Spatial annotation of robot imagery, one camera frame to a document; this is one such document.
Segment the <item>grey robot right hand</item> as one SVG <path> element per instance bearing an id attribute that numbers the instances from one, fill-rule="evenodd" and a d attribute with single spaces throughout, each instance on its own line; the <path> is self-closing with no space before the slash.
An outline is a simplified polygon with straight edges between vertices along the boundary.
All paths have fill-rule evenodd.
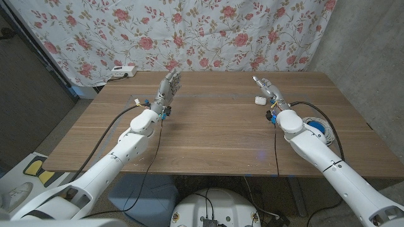
<path id="1" fill-rule="evenodd" d="M 287 111 L 291 112 L 289 104 L 283 98 L 280 90 L 272 84 L 268 79 L 259 79 L 257 76 L 253 76 L 252 79 L 258 85 L 259 89 L 262 91 L 263 96 L 267 98 L 270 102 L 270 112 L 272 115 L 278 115 L 281 112 Z"/>

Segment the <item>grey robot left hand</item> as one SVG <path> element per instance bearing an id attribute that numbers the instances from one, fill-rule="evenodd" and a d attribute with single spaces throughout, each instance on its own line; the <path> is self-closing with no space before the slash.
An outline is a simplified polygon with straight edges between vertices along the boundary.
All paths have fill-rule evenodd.
<path id="1" fill-rule="evenodd" d="M 181 73 L 176 69 L 171 70 L 163 80 L 157 90 L 154 101 L 150 104 L 150 110 L 161 114 L 172 103 L 175 94 L 181 88 Z"/>

